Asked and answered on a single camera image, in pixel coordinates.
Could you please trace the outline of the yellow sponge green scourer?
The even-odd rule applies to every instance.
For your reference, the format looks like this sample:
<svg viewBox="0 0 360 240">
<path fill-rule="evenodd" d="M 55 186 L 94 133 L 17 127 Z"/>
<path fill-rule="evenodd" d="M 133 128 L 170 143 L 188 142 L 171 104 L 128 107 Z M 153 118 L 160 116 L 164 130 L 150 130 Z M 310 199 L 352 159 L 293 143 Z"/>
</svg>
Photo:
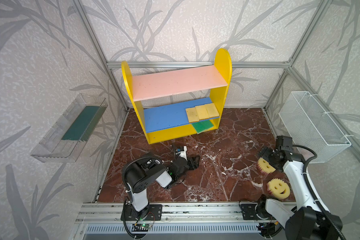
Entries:
<svg viewBox="0 0 360 240">
<path fill-rule="evenodd" d="M 199 121 L 191 123 L 197 134 L 207 132 L 214 127 L 214 124 L 210 120 Z"/>
</svg>

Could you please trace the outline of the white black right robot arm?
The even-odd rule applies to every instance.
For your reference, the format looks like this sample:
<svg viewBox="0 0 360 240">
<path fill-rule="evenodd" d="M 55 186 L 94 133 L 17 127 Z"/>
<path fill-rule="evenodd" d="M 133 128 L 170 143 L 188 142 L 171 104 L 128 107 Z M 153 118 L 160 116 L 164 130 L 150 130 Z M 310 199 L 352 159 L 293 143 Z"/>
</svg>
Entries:
<svg viewBox="0 0 360 240">
<path fill-rule="evenodd" d="M 275 148 L 259 152 L 258 168 L 264 174 L 284 172 L 288 183 L 275 178 L 267 183 L 269 197 L 261 195 L 255 204 L 239 204 L 244 220 L 269 220 L 258 230 L 271 239 L 281 230 L 288 240 L 344 240 L 340 217 L 330 213 L 308 173 L 318 155 L 308 147 L 295 145 L 287 136 L 277 136 Z"/>
</svg>

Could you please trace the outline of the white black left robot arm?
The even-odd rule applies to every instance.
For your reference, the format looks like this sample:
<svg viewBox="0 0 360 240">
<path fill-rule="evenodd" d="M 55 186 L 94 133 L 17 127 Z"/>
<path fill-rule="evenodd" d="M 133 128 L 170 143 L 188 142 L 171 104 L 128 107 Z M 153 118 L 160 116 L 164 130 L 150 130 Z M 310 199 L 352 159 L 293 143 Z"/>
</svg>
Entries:
<svg viewBox="0 0 360 240">
<path fill-rule="evenodd" d="M 188 171 L 200 165 L 200 156 L 187 157 L 185 153 L 175 155 L 168 166 L 152 153 L 128 163 L 123 168 L 122 179 L 128 193 L 128 206 L 123 207 L 122 220 L 144 219 L 150 211 L 147 188 L 158 183 L 164 189 L 174 187 Z"/>
</svg>

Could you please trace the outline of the yellow pink blue wooden shelf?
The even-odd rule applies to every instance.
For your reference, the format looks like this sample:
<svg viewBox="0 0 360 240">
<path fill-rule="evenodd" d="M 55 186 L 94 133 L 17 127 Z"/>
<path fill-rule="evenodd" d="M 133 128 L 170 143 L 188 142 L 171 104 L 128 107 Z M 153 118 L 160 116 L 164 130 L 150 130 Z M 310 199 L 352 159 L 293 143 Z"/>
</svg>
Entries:
<svg viewBox="0 0 360 240">
<path fill-rule="evenodd" d="M 203 67 L 134 76 L 123 61 L 121 70 L 148 144 L 197 134 L 186 114 L 195 106 L 214 103 L 220 116 L 206 120 L 214 124 L 209 131 L 219 128 L 233 74 L 228 50 L 217 50 L 214 63 Z"/>
</svg>

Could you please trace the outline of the yellow smiley face sponge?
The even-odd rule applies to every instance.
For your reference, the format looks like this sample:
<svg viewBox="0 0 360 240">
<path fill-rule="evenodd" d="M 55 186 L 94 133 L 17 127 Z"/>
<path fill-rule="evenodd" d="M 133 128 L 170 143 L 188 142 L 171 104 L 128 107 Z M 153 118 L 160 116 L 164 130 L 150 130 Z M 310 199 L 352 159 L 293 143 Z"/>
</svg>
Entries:
<svg viewBox="0 0 360 240">
<path fill-rule="evenodd" d="M 275 178 L 267 183 L 268 191 L 277 199 L 284 200 L 290 196 L 289 185 L 281 179 Z"/>
</svg>

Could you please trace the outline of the green scouring pad in bin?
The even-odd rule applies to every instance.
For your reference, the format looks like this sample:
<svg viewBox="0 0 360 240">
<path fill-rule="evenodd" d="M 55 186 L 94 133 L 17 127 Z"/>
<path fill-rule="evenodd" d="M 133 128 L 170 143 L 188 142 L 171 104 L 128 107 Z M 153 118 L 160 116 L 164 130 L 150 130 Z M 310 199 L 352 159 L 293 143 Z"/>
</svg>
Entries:
<svg viewBox="0 0 360 240">
<path fill-rule="evenodd" d="M 62 140 L 87 142 L 105 110 L 104 106 L 86 106 L 63 135 Z"/>
</svg>

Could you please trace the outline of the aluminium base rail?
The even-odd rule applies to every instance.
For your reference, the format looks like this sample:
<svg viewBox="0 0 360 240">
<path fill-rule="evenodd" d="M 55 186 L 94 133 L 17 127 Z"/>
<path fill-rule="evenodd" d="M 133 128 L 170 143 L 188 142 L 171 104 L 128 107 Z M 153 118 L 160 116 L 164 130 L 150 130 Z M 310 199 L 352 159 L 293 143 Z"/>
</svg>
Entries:
<svg viewBox="0 0 360 240">
<path fill-rule="evenodd" d="M 275 224 L 279 230 L 287 217 L 258 214 L 252 202 L 156 203 L 145 220 L 122 219 L 122 203 L 83 204 L 71 234 L 82 240 L 90 234 L 127 234 L 134 237 L 154 234 L 250 234 Z"/>
</svg>

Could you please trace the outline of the aluminium frame profiles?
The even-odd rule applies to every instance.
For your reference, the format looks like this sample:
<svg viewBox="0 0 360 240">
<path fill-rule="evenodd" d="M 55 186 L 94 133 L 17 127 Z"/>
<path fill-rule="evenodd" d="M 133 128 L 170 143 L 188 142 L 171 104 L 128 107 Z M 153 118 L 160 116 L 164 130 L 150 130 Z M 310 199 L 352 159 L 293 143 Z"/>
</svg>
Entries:
<svg viewBox="0 0 360 240">
<path fill-rule="evenodd" d="M 250 67 L 253 49 L 272 51 L 275 41 L 250 38 L 271 15 L 288 5 L 290 15 L 299 19 L 315 11 L 320 1 L 266 1 L 250 23 L 242 25 L 251 1 L 81 1 L 87 19 L 96 18 L 109 28 L 100 31 L 92 23 L 90 30 L 99 44 L 106 63 L 127 61 L 142 63 L 141 72 L 155 73 L 171 69 L 205 67 L 214 63 L 220 48 L 230 51 L 237 63 Z M 337 183 L 353 184 L 360 180 L 360 1 L 331 1 L 324 18 L 310 35 L 300 54 L 282 51 L 280 59 L 254 63 L 261 73 L 276 69 L 282 74 L 292 66 L 342 121 L 353 141 L 350 148 L 327 164 L 317 164 L 324 183 L 335 193 L 345 191 Z M 205 151 L 207 175 L 193 174 L 158 202 L 256 200 L 264 192 L 265 176 L 256 169 L 256 153 L 272 141 L 272 134 L 284 134 L 279 118 L 287 89 L 296 82 L 278 78 L 269 80 L 244 75 L 244 68 L 233 68 L 227 109 L 218 130 L 190 137 L 191 145 Z"/>
</svg>

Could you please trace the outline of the clear plastic wall bin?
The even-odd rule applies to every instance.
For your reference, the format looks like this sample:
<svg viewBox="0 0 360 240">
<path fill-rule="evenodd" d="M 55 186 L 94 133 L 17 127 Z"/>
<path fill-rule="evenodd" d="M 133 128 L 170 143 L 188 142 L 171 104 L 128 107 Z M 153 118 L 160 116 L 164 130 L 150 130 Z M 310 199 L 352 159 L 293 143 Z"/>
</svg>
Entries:
<svg viewBox="0 0 360 240">
<path fill-rule="evenodd" d="M 42 163 L 76 162 L 107 107 L 105 97 L 78 94 L 31 156 Z"/>
</svg>

